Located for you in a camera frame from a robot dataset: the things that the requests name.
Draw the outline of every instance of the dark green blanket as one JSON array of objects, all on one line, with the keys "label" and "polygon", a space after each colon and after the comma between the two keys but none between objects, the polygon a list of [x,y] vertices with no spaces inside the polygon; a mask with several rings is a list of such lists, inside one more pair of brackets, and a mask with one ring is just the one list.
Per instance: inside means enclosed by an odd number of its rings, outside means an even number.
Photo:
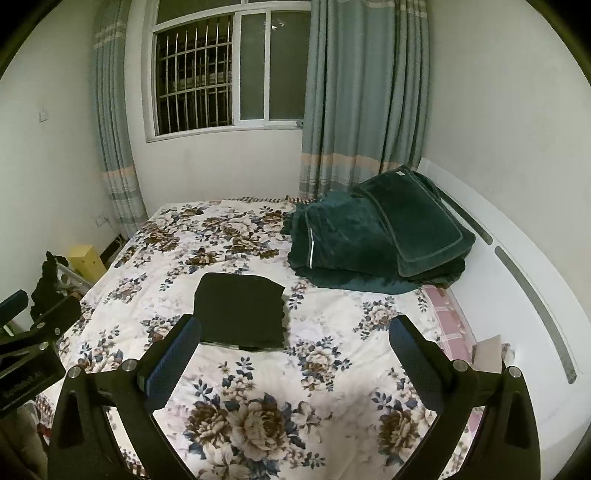
[{"label": "dark green blanket", "polygon": [[291,268],[327,288],[388,294],[459,278],[475,241],[430,180],[406,166],[297,205],[284,225]]}]

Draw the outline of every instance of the black folded cloth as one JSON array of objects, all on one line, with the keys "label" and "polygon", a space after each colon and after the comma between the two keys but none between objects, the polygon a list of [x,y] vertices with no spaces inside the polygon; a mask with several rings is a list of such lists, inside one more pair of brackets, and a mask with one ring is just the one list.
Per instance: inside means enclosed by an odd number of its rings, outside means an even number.
[{"label": "black folded cloth", "polygon": [[251,352],[283,348],[284,290],[257,275],[206,273],[193,304],[193,315],[201,321],[201,343]]}]

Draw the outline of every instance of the curtain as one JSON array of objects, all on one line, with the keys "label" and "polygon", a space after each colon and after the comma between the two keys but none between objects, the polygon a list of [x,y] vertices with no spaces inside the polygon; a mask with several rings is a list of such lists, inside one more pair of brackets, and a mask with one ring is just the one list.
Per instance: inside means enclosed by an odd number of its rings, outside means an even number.
[{"label": "curtain", "polygon": [[302,198],[418,166],[428,44],[424,0],[312,0]]},{"label": "curtain", "polygon": [[130,238],[147,220],[131,155],[125,112],[125,30],[131,0],[103,0],[95,25],[93,93],[101,168],[121,234]]}]

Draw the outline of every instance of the window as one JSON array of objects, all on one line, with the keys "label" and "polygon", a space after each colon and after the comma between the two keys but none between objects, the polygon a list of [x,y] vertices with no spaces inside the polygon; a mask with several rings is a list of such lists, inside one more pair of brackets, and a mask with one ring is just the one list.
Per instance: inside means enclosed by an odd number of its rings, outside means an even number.
[{"label": "window", "polygon": [[231,15],[158,34],[156,52],[161,134],[232,124]]},{"label": "window", "polygon": [[161,0],[157,19],[156,135],[303,119],[309,2]]}]

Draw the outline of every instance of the white bed frame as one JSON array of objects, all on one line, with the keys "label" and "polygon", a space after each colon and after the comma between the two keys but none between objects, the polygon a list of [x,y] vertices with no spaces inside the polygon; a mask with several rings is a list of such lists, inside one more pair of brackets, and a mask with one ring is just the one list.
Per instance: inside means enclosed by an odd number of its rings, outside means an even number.
[{"label": "white bed frame", "polygon": [[[490,236],[488,244],[457,215],[477,235],[466,258],[466,271],[451,290],[476,340],[501,334],[502,341],[515,351],[514,364],[524,373],[534,407],[542,479],[550,480],[577,448],[591,422],[589,319],[552,263],[503,213],[426,158],[418,171]],[[499,247],[506,253],[505,263],[498,256]],[[521,284],[530,284],[529,295],[505,266],[511,260],[523,274]]]}]

